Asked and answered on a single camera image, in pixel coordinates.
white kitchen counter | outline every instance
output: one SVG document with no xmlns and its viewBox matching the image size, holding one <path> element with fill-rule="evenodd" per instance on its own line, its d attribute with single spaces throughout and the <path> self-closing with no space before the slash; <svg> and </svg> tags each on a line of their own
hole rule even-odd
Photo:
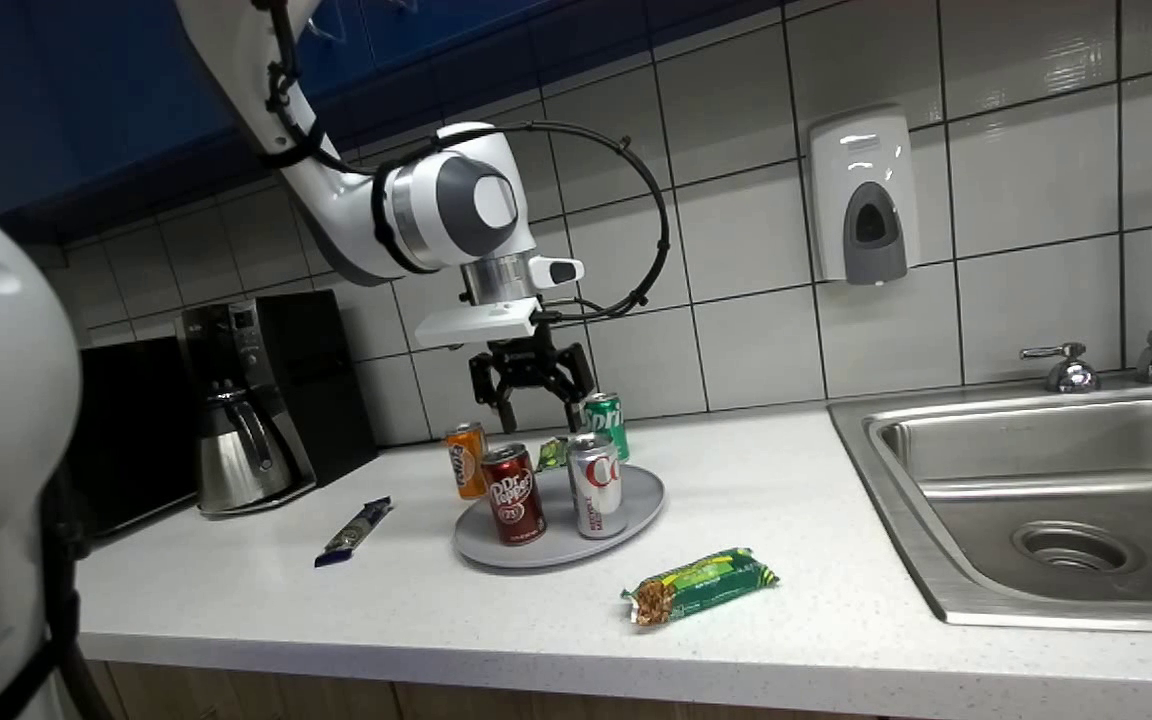
<svg viewBox="0 0 1152 720">
<path fill-rule="evenodd" d="M 1152 638 L 946 627 L 912 589 L 824 411 L 631 429 L 667 508 L 613 558 L 496 575 L 453 552 L 439 448 L 387 453 L 290 508 L 166 516 L 86 566 L 93 660 L 367 675 L 885 717 L 1152 717 Z M 312 568 L 373 497 L 397 512 Z M 618 589 L 714 549 L 781 589 L 634 638 Z"/>
</svg>

stainless steel sink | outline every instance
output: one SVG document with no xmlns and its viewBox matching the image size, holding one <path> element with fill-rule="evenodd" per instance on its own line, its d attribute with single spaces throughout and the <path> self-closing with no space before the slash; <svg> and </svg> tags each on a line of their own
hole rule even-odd
<svg viewBox="0 0 1152 720">
<path fill-rule="evenodd" d="M 935 617 L 1152 627 L 1152 387 L 833 422 Z"/>
</svg>

round serving tray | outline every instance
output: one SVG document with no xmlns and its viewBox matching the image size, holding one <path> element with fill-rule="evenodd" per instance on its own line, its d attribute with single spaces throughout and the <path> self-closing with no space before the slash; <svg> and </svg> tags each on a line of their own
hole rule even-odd
<svg viewBox="0 0 1152 720">
<path fill-rule="evenodd" d="M 453 549 L 462 561 L 498 568 L 498 571 L 563 568 L 563 566 L 579 566 L 579 561 L 605 558 L 634 542 L 665 508 L 661 476 L 634 465 L 618 465 L 618 493 L 624 493 L 618 512 L 629 523 L 614 537 L 589 542 L 589 537 L 575 537 L 575 505 L 570 505 L 563 469 L 538 471 L 537 493 L 538 493 L 547 527 L 532 545 L 498 545 L 492 505 L 483 497 L 473 508 L 462 508 L 462 516 L 454 520 Z"/>
</svg>

soap dispenser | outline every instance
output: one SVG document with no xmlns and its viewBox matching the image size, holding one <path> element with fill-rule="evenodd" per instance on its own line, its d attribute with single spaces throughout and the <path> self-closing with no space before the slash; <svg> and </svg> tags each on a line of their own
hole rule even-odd
<svg viewBox="0 0 1152 720">
<path fill-rule="evenodd" d="M 820 279 L 886 285 L 920 265 L 907 122 L 894 109 L 813 128 Z"/>
</svg>

cabinet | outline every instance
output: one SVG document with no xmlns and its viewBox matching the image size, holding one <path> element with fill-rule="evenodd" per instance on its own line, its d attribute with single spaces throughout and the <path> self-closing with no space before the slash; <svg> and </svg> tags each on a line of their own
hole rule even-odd
<svg viewBox="0 0 1152 720">
<path fill-rule="evenodd" d="M 428 689 L 379 681 L 254 675 L 97 664 L 117 720 L 826 720 L 820 714 L 765 714 L 710 704 L 646 704 L 596 697 L 537 697 Z"/>
</svg>

